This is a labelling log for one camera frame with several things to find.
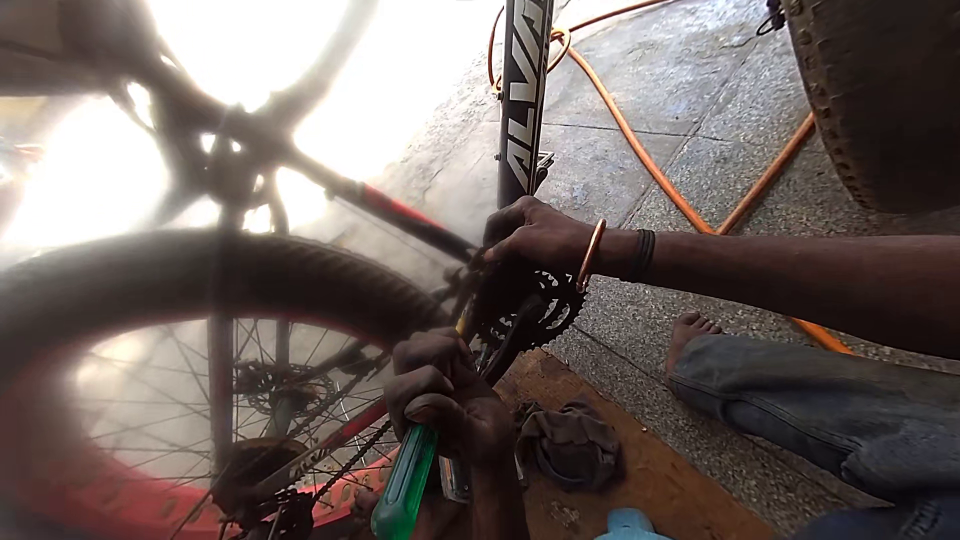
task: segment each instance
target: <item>down tube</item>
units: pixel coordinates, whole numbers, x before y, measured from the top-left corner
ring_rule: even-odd
[[[507,0],[498,208],[537,189],[537,152],[553,0]]]

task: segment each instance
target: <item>chainring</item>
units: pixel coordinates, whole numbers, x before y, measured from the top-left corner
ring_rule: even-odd
[[[584,306],[573,276],[540,270],[515,259],[492,267],[477,289],[470,321],[481,341],[499,348],[516,314],[531,294],[547,304],[546,314],[533,330],[530,349],[545,345],[563,333]]]

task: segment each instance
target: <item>orange hose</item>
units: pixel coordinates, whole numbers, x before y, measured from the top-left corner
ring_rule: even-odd
[[[740,218],[747,213],[747,210],[750,209],[750,206],[753,205],[754,201],[759,198],[760,195],[766,191],[767,187],[773,183],[780,176],[780,172],[783,171],[783,167],[786,166],[790,160],[793,159],[794,155],[800,150],[801,145],[804,144],[804,141],[810,134],[813,133],[813,129],[816,127],[816,124],[813,122],[813,112],[808,114],[804,119],[804,123],[800,126],[796,133],[790,137],[790,141],[786,143],[786,146],[783,147],[783,150],[780,151],[780,154],[774,160],[773,163],[770,163],[770,166],[766,171],[763,172],[763,175],[757,179],[756,184],[750,188],[750,191],[747,192],[747,195],[740,200],[740,203],[736,205],[736,208],[727,216],[727,219],[723,221],[723,225],[717,229],[717,234],[726,234],[736,226],[736,223],[740,221]]]
[[[504,5],[500,8],[500,11],[496,13],[496,19],[493,20],[493,28],[490,29],[490,43],[487,44],[487,76],[490,77],[490,87],[493,88],[494,92],[500,89],[500,80],[499,78],[493,78],[493,38],[496,36],[496,23],[500,22],[500,15],[502,15],[506,9],[507,6]]]
[[[663,189],[663,192],[666,193],[666,196],[673,201],[674,205],[677,205],[677,208],[684,213],[686,219],[690,221],[693,225],[693,228],[700,233],[713,233],[713,228],[704,221],[704,218],[700,217],[700,214],[697,213],[697,210],[686,201],[683,195],[677,191],[677,188],[666,178],[666,175],[663,174],[663,171],[657,167],[657,164],[654,163],[653,158],[650,157],[650,154],[647,154],[647,151],[643,148],[643,145],[640,144],[640,141],[636,139],[634,135],[634,130],[630,129],[630,125],[627,124],[627,120],[623,117],[623,113],[620,112],[620,108],[616,106],[616,103],[613,102],[613,96],[607,91],[607,88],[603,86],[603,83],[600,82],[600,79],[597,77],[593,68],[590,67],[590,64],[584,60],[584,57],[580,56],[580,53],[573,50],[572,48],[567,52],[570,57],[580,64],[580,67],[583,68],[584,72],[587,73],[587,76],[590,77],[590,81],[596,87],[597,91],[600,92],[600,97],[603,98],[604,103],[607,104],[607,109],[610,109],[610,113],[613,115],[613,119],[616,120],[616,125],[620,126],[620,131],[623,132],[623,135],[627,137],[627,142],[630,143],[630,147],[634,149],[634,154],[640,158],[640,162],[643,163],[643,166],[647,168],[647,171],[650,172],[650,176],[654,177],[654,180],[657,181],[657,184],[660,185],[660,188]]]
[[[626,12],[632,12],[633,10],[639,10],[640,8],[646,8],[648,6],[653,6],[654,4],[660,4],[662,2],[668,2],[668,1],[669,0],[647,0],[646,2],[640,2],[639,4],[633,4],[632,6],[627,6],[626,8],[613,10],[612,12],[604,13],[602,15],[593,17],[592,19],[587,19],[584,22],[571,26],[570,32],[575,32],[577,30],[580,30],[581,28],[584,28],[585,26],[589,26],[593,23],[600,22],[604,19],[609,19],[610,17],[622,15],[623,13],[626,13]]]
[[[610,110],[610,113],[613,115],[613,119],[616,121],[616,125],[619,126],[620,131],[627,138],[627,142],[630,144],[630,147],[634,150],[636,156],[640,159],[640,162],[643,163],[643,166],[650,173],[650,176],[653,177],[654,181],[660,186],[663,192],[669,197],[670,201],[677,207],[677,209],[686,217],[694,229],[699,233],[716,233],[716,234],[726,234],[728,233],[736,223],[746,214],[747,210],[750,209],[750,206],[763,194],[763,192],[776,180],[783,168],[789,163],[793,157],[800,150],[804,141],[810,134],[813,133],[815,123],[813,120],[813,113],[807,115],[804,119],[804,123],[797,129],[797,131],[790,137],[790,140],[787,142],[786,146],[783,147],[783,150],[777,155],[774,161],[767,167],[767,170],[763,172],[763,175],[757,179],[753,187],[750,188],[750,191],[747,192],[747,195],[740,201],[740,203],[733,209],[733,212],[727,219],[724,220],[723,225],[720,226],[716,232],[713,228],[704,220],[703,217],[697,213],[697,210],[688,203],[683,195],[677,191],[677,187],[670,182],[670,179],[663,174],[663,171],[657,166],[653,161],[653,158],[650,157],[650,154],[647,153],[646,149],[643,148],[643,145],[640,144],[639,139],[636,138],[634,130],[631,129],[630,124],[627,123],[626,118],[623,117],[623,113],[620,111],[620,108],[613,101],[613,96],[610,95],[610,92],[607,91],[607,88],[600,82],[600,78],[597,77],[593,68],[590,67],[590,64],[584,60],[584,57],[580,56],[577,51],[573,50],[570,47],[570,32],[574,32],[586,26],[589,26],[593,23],[602,21],[604,19],[625,13],[633,10],[638,10],[640,8],[646,8],[648,6],[653,6],[661,2],[667,2],[669,0],[647,0],[646,2],[640,2],[639,4],[633,4],[632,6],[627,6],[626,8],[621,8],[613,12],[605,13],[588,19],[584,22],[571,26],[569,30],[565,31],[562,29],[554,29],[550,38],[555,39],[561,37],[564,41],[564,49],[561,53],[550,62],[550,67],[552,68],[557,63],[560,62],[560,59],[564,57],[564,53],[567,53],[574,61],[580,65],[581,69],[587,74],[590,78],[590,81],[593,83],[593,86],[597,89],[597,92],[600,93],[600,97],[603,98],[604,103],[607,105],[607,109]],[[500,15],[503,13],[501,9],[496,16],[496,21],[493,22],[493,30],[490,34],[490,45],[488,47],[488,56],[487,56],[487,70],[490,76],[491,85],[494,89],[499,90],[498,84],[500,79],[494,80],[493,78],[493,34],[496,31],[496,22],[500,19]],[[817,341],[824,349],[828,351],[833,351],[835,353],[844,353],[847,355],[852,355],[853,351],[850,350],[846,345],[843,344],[839,339],[831,335],[826,329],[819,325],[804,321],[802,319],[796,319],[790,317],[790,319],[797,323],[797,326],[801,330],[805,331],[810,337]]]

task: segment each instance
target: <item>wooden board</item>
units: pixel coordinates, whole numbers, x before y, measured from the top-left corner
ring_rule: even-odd
[[[658,533],[674,540],[773,537],[773,530],[720,484],[548,353],[519,357],[496,390],[511,408],[537,401],[556,410],[574,398],[586,399],[613,426],[623,448],[626,478],[601,494],[565,493],[539,471],[527,471],[524,501],[534,540],[595,538],[607,530],[607,513],[627,506],[641,509]]]

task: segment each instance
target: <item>black wristband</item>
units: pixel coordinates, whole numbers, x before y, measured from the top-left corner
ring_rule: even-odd
[[[639,283],[654,259],[654,241],[656,240],[654,232],[646,229],[640,229],[637,232],[634,260],[630,263],[630,271],[623,280],[630,283]]]

